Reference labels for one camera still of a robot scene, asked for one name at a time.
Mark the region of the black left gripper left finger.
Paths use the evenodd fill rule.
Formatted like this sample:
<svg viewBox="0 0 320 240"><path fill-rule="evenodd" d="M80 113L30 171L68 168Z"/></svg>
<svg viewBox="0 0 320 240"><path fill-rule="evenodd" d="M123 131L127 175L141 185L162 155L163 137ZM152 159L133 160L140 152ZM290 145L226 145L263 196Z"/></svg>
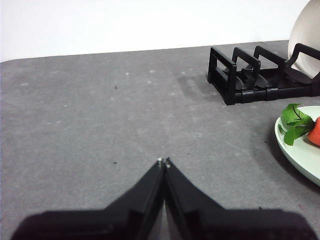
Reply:
<svg viewBox="0 0 320 240"><path fill-rule="evenodd" d="M157 240L165 165L154 165L104 209L46 211L26 217L13 240Z"/></svg>

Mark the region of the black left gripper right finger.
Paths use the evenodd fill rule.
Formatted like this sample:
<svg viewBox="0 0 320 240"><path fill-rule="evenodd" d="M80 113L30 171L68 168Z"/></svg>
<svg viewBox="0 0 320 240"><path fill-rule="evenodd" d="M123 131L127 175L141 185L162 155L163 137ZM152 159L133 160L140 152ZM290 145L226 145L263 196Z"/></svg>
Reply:
<svg viewBox="0 0 320 240"><path fill-rule="evenodd" d="M315 240L300 214L281 209L226 209L173 164L166 167L165 207L173 240Z"/></svg>

